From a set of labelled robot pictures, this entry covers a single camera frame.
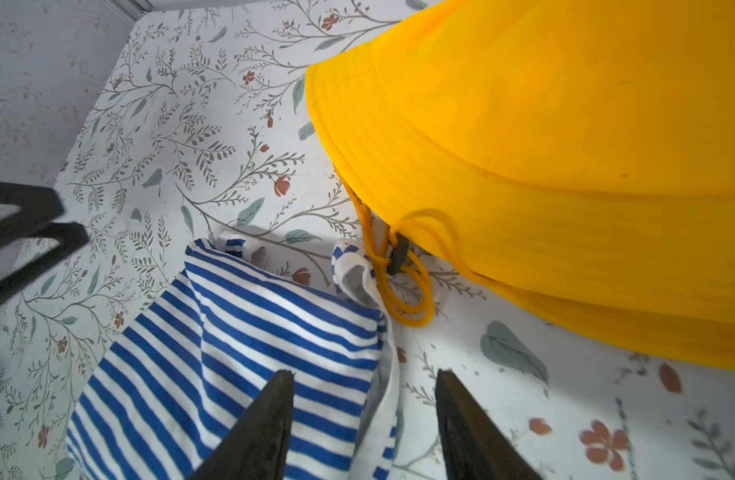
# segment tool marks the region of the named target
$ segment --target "hat brim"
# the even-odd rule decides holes
[[[309,67],[306,102],[363,202],[388,224],[434,225],[507,300],[612,345],[735,369],[734,197],[575,192],[473,167],[393,106],[369,43]],[[422,230],[402,234],[443,258]]]

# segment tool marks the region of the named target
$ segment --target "hat chin strap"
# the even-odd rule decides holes
[[[411,265],[402,264],[401,271],[409,275],[420,288],[420,303],[418,305],[409,305],[403,302],[402,299],[399,298],[391,290],[391,285],[389,284],[389,274],[387,273],[387,267],[389,266],[391,261],[389,260],[389,258],[387,258],[387,251],[389,248],[389,243],[391,243],[393,248],[396,248],[399,244],[397,233],[399,232],[400,228],[406,229],[408,226],[411,226],[414,229],[423,230],[434,239],[434,241],[439,246],[439,249],[442,251],[443,255],[453,266],[453,268],[456,269],[459,274],[465,276],[472,282],[479,283],[484,286],[493,286],[499,283],[496,280],[479,275],[473,270],[469,269],[468,266],[466,266],[466,264],[461,261],[458,255],[449,248],[447,242],[445,242],[444,239],[431,226],[420,222],[415,218],[400,220],[396,224],[392,225],[390,228],[387,228],[383,234],[381,248],[376,251],[375,236],[373,235],[373,227],[371,225],[371,217],[373,214],[370,207],[365,205],[362,200],[360,200],[356,196],[356,194],[354,194],[354,191],[351,189],[351,187],[349,187],[349,184],[347,184],[343,177],[340,175],[338,169],[335,169],[335,173],[338,175],[338,178],[340,178],[340,181],[343,184],[343,188],[345,188],[346,192],[349,194],[349,197],[354,204],[356,215],[360,218],[360,224],[362,224],[362,240],[364,241],[365,251],[372,260],[373,266],[375,268],[376,282],[378,283],[378,292],[381,294],[383,303],[386,305],[386,310],[391,314],[394,320],[406,326],[420,327],[428,325],[429,322],[431,322],[431,319],[434,318],[434,300],[432,298],[431,292],[431,276],[429,275],[428,270],[426,270],[426,267],[420,261],[418,256],[415,255],[413,252],[408,251],[407,256],[411,259],[411,262],[415,266],[415,268],[413,268]],[[418,316],[418,314],[420,313],[423,314],[420,319],[408,318],[406,316],[408,314]]]

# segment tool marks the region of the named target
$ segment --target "floral tablecloth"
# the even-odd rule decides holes
[[[270,270],[332,289],[332,245],[360,228],[306,112],[306,66],[427,6],[276,0],[136,24],[55,186],[90,244],[0,309],[0,478],[78,477],[62,448],[74,403],[192,238],[253,236]],[[19,261],[47,246],[27,243]],[[397,328],[392,478],[445,476],[442,368],[544,478],[735,479],[735,372],[576,336],[423,259],[439,310],[428,327]],[[418,297],[408,279],[393,286]]]

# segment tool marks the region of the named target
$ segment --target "hat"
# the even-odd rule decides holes
[[[735,369],[735,0],[448,0],[310,66],[306,102],[422,248],[568,330]]]

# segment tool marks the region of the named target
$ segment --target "striped cloth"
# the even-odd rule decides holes
[[[185,270],[107,351],[71,417],[69,455],[89,478],[188,477],[287,369],[295,398],[285,477],[346,478],[371,383],[385,383],[374,379],[389,350],[381,310],[239,260],[241,239],[216,244],[228,253],[189,244]],[[396,412],[396,398],[377,398],[377,412]],[[371,426],[383,445],[389,422]]]

